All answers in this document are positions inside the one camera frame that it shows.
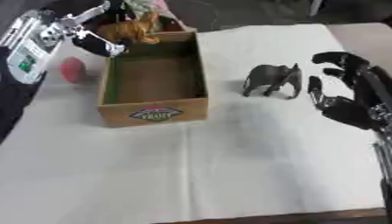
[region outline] wooden box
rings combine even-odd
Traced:
[[[196,35],[158,34],[156,45],[135,44],[108,59],[98,110],[111,127],[207,117],[207,87]]]

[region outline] toy animal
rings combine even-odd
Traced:
[[[280,90],[286,83],[290,83],[294,87],[294,95],[287,97],[287,99],[297,98],[302,90],[302,72],[298,64],[295,64],[292,68],[260,65],[252,69],[245,80],[243,95],[248,97],[256,88],[270,85],[263,93],[265,96],[270,96],[272,92]]]
[[[158,17],[157,11],[148,11],[136,20],[123,21],[117,24],[105,24],[98,29],[98,34],[112,42],[127,39],[153,45],[159,42],[159,38],[149,34],[149,32]]]

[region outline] elephant figurine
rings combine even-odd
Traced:
[[[286,83],[290,83],[294,87],[293,96],[287,99],[295,99],[302,90],[302,71],[298,64],[294,67],[287,66],[270,66],[260,65],[252,69],[248,78],[243,84],[243,96],[248,97],[250,93],[260,86],[270,87],[263,93],[264,96],[270,96],[272,92],[279,91]]]

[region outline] red ball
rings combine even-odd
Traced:
[[[86,66],[83,61],[75,57],[64,59],[61,62],[60,71],[64,79],[71,83],[80,83],[86,76]]]

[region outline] table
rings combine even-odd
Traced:
[[[205,121],[104,127],[96,85],[58,75],[62,57],[103,59],[64,45],[37,99],[0,150],[0,222],[155,223],[382,207],[373,133],[325,119],[296,100],[240,95],[259,64],[323,66],[342,51],[323,26],[249,26],[201,33],[210,96]],[[322,77],[328,95],[350,96]],[[289,87],[284,94],[291,92]]]

